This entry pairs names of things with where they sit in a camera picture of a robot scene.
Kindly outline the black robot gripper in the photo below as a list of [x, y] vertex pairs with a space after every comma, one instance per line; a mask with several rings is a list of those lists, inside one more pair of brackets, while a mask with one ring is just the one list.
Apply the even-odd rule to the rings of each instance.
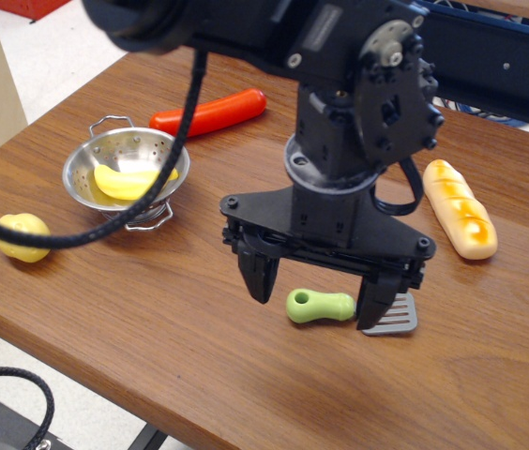
[[423, 196], [417, 148], [382, 139], [366, 149], [294, 135], [279, 190], [221, 199], [223, 241], [232, 248], [250, 296], [269, 301], [283, 258], [360, 275], [356, 329], [385, 316], [400, 290], [417, 289], [434, 242], [401, 222]]

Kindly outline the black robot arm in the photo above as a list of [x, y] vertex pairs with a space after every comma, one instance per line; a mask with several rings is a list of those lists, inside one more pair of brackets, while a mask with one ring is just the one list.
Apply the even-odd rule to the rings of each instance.
[[189, 46], [297, 81], [292, 184], [220, 203], [225, 242], [251, 296], [269, 299], [281, 259], [362, 278], [355, 314], [374, 327], [419, 287], [434, 242], [402, 222], [416, 203], [385, 202], [378, 178], [400, 165], [414, 198], [413, 156], [436, 145], [443, 116], [412, 1], [88, 1], [91, 21], [128, 52]]

